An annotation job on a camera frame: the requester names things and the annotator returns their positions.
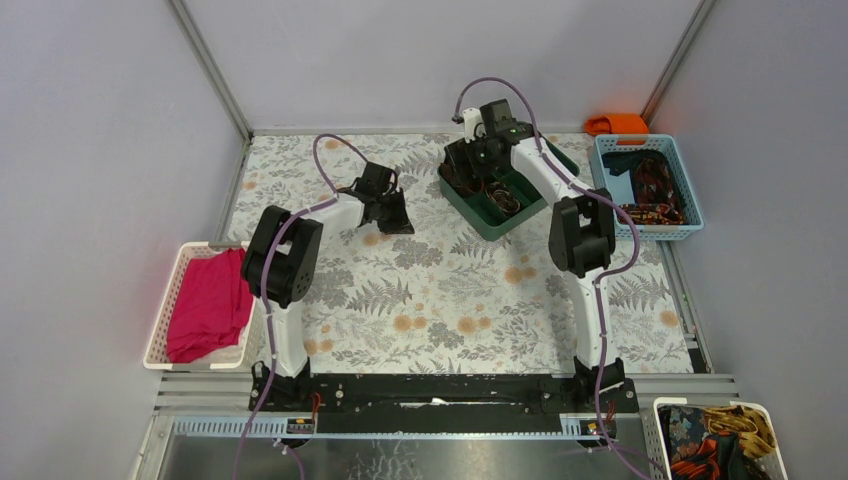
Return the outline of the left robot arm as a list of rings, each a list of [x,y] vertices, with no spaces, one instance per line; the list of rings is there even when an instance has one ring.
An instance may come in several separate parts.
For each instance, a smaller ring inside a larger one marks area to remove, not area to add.
[[[414,232],[398,173],[373,162],[352,185],[314,206],[267,207],[254,230],[241,275],[266,309],[271,370],[279,375],[271,395],[285,410],[301,409],[310,397],[308,381],[298,376],[309,363],[301,300],[315,280],[321,244],[370,223],[387,235]]]

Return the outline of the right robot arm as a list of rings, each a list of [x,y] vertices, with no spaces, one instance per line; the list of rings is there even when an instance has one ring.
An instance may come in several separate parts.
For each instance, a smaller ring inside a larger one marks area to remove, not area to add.
[[[486,221],[495,224],[535,202],[550,208],[548,251],[572,291],[578,340],[573,396],[583,410],[601,410],[624,379],[609,352],[604,317],[603,275],[616,246],[609,193],[581,181],[536,127],[513,116],[505,99],[457,109],[452,120],[463,136],[445,147],[439,176],[459,208],[484,208]]]

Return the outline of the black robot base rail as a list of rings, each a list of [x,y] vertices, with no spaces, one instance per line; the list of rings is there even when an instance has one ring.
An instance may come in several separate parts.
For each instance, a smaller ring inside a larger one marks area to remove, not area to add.
[[[542,374],[306,374],[258,366],[248,406],[303,412],[320,434],[548,434],[585,414],[616,420],[639,410],[627,379],[594,395],[578,377]]]

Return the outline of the brown red floral tie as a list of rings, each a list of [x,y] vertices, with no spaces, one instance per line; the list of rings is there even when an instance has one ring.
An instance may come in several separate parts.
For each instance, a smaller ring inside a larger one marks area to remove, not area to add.
[[[461,198],[486,194],[486,183],[476,175],[471,164],[466,161],[456,164],[443,162],[438,168],[438,173]]]

